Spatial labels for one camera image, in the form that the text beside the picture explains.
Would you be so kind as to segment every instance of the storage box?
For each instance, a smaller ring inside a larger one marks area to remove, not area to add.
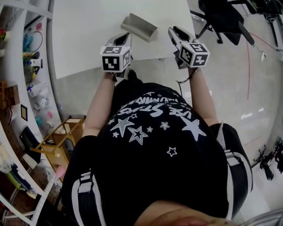
[[[121,24],[121,28],[150,42],[153,37],[153,33],[158,27],[136,16],[135,14],[130,13],[130,15],[124,19],[123,23]]]
[[[7,109],[19,103],[18,85],[7,87],[6,81],[0,81],[0,108]]]

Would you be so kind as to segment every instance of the tiled floor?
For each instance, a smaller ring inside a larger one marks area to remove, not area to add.
[[[197,0],[190,0],[191,10],[199,11]],[[195,32],[204,26],[194,21]],[[249,16],[245,27],[252,33],[274,45],[270,26],[261,15]],[[232,125],[238,131],[241,142],[252,161],[257,150],[267,142],[277,111],[281,61],[275,51],[259,39],[256,45],[264,50],[267,58],[260,62],[256,48],[247,45],[242,37],[235,46],[223,36],[224,44],[216,42],[215,33],[206,31],[200,38],[210,50],[210,58],[203,69],[214,103],[218,119]],[[250,58],[250,78],[248,51]],[[187,78],[186,70],[178,70],[174,59],[133,61],[138,77],[144,82],[156,82],[180,92],[176,80]],[[86,114],[97,89],[102,72],[100,69],[74,74],[55,82],[55,93],[63,114]],[[191,104],[189,83],[181,85],[183,96]]]

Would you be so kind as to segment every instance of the black wire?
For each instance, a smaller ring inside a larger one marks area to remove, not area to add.
[[[196,68],[196,69],[194,70],[194,72],[193,72],[186,80],[184,80],[184,81],[177,81],[177,80],[176,80],[176,82],[178,83],[179,88],[180,88],[181,96],[183,96],[181,84],[183,84],[183,83],[187,82],[188,80],[190,80],[190,79],[195,75],[195,73],[197,72],[197,70],[198,70],[198,68]]]
[[[40,31],[35,31],[34,33],[40,33],[40,35],[41,35],[41,43],[40,43],[39,47],[35,51],[32,51],[32,53],[36,52],[41,47],[41,45],[43,43],[43,35],[42,35],[42,33]]]
[[[113,81],[114,81],[115,83],[117,82],[116,74],[117,74],[117,73],[114,74],[114,73],[112,72],[112,75],[113,75],[112,78],[113,78]]]

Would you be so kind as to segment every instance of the gray object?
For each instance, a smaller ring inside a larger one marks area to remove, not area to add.
[[[283,209],[256,216],[240,226],[282,226]]]
[[[132,13],[124,19],[121,27],[148,42],[151,41],[153,33],[157,30],[156,26]]]

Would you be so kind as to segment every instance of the black office chair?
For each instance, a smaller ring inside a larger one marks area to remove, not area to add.
[[[230,4],[245,4],[251,14],[282,14],[283,3],[279,0],[233,0]]]
[[[206,30],[214,29],[218,44],[223,44],[220,35],[223,33],[235,45],[239,44],[241,34],[254,45],[255,41],[243,25],[244,18],[227,0],[199,0],[199,8],[204,15],[190,10],[191,14],[206,20],[207,23],[196,38],[200,38]]]

